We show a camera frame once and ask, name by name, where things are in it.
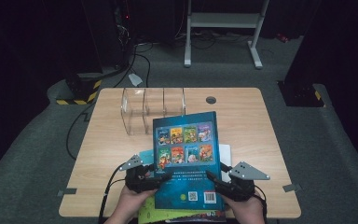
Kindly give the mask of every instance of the acrylic divider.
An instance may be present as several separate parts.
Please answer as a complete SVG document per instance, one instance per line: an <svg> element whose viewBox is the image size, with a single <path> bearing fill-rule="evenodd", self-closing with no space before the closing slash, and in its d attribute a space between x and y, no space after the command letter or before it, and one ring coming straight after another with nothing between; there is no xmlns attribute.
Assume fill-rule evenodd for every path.
<svg viewBox="0 0 358 224"><path fill-rule="evenodd" d="M186 113L183 88L125 88L121 117L127 134L153 133L153 119Z"/></svg>

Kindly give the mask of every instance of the qr code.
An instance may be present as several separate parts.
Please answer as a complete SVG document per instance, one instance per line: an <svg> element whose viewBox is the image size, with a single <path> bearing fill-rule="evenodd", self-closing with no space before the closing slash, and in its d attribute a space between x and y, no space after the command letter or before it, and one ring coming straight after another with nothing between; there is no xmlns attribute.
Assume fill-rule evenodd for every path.
<svg viewBox="0 0 358 224"><path fill-rule="evenodd" d="M195 202L199 200L199 195L197 194L196 191L189 191L188 192L188 200Z"/></svg>
<svg viewBox="0 0 358 224"><path fill-rule="evenodd" d="M205 203L216 203L216 193L215 192L204 192L204 202Z"/></svg>

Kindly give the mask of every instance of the wooden table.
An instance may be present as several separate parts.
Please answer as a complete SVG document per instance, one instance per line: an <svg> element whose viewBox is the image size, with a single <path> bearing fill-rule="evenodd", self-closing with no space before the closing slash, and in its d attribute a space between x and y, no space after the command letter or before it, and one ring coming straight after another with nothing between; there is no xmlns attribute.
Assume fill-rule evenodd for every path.
<svg viewBox="0 0 358 224"><path fill-rule="evenodd" d="M89 127L78 153L68 189L60 207L63 217L97 217L104 189L113 171L133 154L153 148L151 134L127 135L120 114L123 89L101 90ZM245 161L270 175L255 183L267 195L269 218L296 218L301 215L296 194L285 192L292 184L269 113L256 88L184 88L186 113L216 111L219 142L231 146L232 165ZM216 103L206 103L214 96ZM115 179L124 178L118 172ZM124 182L114 184L104 210L113 212Z"/></svg>

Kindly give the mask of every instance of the person's arm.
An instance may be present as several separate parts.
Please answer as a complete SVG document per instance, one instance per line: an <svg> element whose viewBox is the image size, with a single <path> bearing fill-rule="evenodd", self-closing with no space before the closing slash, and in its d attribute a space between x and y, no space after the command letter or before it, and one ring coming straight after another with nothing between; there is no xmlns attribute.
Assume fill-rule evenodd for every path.
<svg viewBox="0 0 358 224"><path fill-rule="evenodd" d="M235 218L240 224L265 224L263 217L263 204L255 197L246 202L234 202L228 197L221 195L223 200L231 207Z"/></svg>
<svg viewBox="0 0 358 224"><path fill-rule="evenodd" d="M108 218L104 224L127 224L135 216L141 208L146 198L153 195L157 190L148 190L136 193L124 186L121 190L117 206L112 216Z"/></svg>

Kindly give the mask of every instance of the book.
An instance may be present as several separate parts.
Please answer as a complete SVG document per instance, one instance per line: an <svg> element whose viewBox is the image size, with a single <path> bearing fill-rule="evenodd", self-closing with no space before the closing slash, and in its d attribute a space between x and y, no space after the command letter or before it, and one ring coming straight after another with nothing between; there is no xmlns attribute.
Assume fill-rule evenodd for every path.
<svg viewBox="0 0 358 224"><path fill-rule="evenodd" d="M171 142L161 144L169 130ZM221 178L216 113L153 119L155 176L172 174L155 195L156 209L224 210L206 170Z"/></svg>
<svg viewBox="0 0 358 224"><path fill-rule="evenodd" d="M220 161L227 166L231 165L231 148L230 145L219 144L219 155ZM154 163L154 150L149 149L141 151L139 156L143 160L144 164ZM222 180L228 182L230 180L228 173L221 172ZM151 196L146 199L144 205L139 209L138 213L138 224L152 223L157 221L166 220L167 222L177 222L181 221L181 218L186 218L186 221L197 221L201 216L200 214L206 214L201 217L205 221L205 218L212 218L211 216L216 211L214 210L188 210L188 209L156 209L155 208L155 197Z"/></svg>

